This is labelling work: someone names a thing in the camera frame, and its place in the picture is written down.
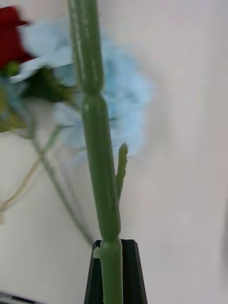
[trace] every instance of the red flower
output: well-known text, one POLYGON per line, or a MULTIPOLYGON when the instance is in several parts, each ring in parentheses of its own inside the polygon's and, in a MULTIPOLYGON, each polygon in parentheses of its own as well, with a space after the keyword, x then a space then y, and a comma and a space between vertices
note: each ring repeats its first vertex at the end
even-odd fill
POLYGON ((32 57, 23 49, 17 27, 28 22, 20 19, 15 7, 0 9, 0 70, 10 61, 24 62, 32 57))

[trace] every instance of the white wall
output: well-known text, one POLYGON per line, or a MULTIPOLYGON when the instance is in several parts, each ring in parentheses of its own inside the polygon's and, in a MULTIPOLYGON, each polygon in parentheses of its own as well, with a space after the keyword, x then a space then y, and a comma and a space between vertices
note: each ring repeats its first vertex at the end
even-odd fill
MULTIPOLYGON (((39 18, 46 2, 20 3, 28 16, 39 18)), ((66 7, 66 1, 47 3, 44 17, 59 16, 66 7)), ((228 3, 100 0, 99 5, 102 22, 117 41, 130 45, 159 89, 148 111, 150 140, 128 163, 121 201, 122 237, 139 244, 148 302, 226 304, 228 3)), ((3 200, 35 154, 11 134, 0 140, 3 200)), ((69 174, 98 238, 88 168, 69 174)), ((0 287, 47 304, 82 303, 90 249, 42 170, 35 182, 0 228, 0 287)))

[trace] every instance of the white background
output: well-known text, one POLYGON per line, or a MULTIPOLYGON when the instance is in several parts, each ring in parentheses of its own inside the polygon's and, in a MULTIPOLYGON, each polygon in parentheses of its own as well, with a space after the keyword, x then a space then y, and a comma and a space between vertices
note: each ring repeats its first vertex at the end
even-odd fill
MULTIPOLYGON (((58 17, 66 3, 18 0, 29 19, 58 17)), ((228 2, 100 0, 99 8, 159 89, 148 109, 147 147, 129 160, 121 200, 121 237, 139 244, 148 303, 227 304, 228 2)), ((41 138, 51 127, 43 119, 41 138)), ((0 135, 1 200, 35 157, 29 142, 0 135)), ((98 238, 87 165, 64 174, 76 182, 98 238)), ((90 248, 41 168, 5 220, 0 288, 47 304, 82 304, 90 248)))

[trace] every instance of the red rose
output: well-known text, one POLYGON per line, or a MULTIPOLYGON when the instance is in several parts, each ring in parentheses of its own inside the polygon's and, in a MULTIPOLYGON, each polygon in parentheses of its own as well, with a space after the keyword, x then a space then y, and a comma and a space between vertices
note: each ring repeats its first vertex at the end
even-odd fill
POLYGON ((32 57, 23 49, 17 27, 28 22, 20 19, 15 7, 0 9, 0 70, 10 61, 24 62, 32 57))

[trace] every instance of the green leaf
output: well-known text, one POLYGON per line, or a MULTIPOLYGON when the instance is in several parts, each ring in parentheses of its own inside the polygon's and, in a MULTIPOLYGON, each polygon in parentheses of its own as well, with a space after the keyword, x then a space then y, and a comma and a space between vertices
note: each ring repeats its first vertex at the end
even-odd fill
POLYGON ((42 67, 26 80, 27 88, 22 93, 23 98, 37 97, 53 103, 70 100, 73 88, 66 87, 55 78, 52 70, 42 67))

